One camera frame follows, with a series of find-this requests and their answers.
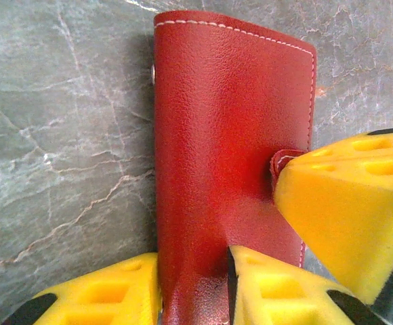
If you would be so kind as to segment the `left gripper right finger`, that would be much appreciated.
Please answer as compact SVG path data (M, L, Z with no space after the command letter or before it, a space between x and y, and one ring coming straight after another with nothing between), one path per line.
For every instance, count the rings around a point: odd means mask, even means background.
M230 325L391 325L327 278L244 246L227 256Z

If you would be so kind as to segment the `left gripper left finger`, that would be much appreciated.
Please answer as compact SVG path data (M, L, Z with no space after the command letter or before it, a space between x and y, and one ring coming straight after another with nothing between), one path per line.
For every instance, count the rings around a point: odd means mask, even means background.
M49 287L5 325L159 325L157 254L144 253Z

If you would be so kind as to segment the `red leather card holder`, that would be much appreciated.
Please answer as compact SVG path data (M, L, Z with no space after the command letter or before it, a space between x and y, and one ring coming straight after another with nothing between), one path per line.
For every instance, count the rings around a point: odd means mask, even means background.
M316 49L213 12L163 12L153 24L162 325L229 324L229 246L303 260L272 183L310 149Z

